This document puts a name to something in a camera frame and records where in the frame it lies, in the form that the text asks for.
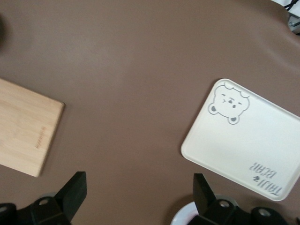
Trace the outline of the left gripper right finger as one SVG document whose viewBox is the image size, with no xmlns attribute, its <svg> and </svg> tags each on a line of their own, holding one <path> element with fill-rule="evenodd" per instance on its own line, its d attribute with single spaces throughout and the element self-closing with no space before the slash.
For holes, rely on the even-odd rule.
<svg viewBox="0 0 300 225">
<path fill-rule="evenodd" d="M 235 200 L 217 197 L 202 173 L 193 177 L 193 198 L 198 215 L 189 225 L 249 225 L 250 214 L 243 211 Z"/>
</svg>

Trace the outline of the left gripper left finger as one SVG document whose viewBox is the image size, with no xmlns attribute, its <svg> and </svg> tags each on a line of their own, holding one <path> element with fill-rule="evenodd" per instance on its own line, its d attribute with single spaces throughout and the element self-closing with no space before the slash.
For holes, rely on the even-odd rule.
<svg viewBox="0 0 300 225">
<path fill-rule="evenodd" d="M 19 225 L 69 225 L 87 195 L 86 172 L 76 172 L 54 196 L 17 211 Z"/>
</svg>

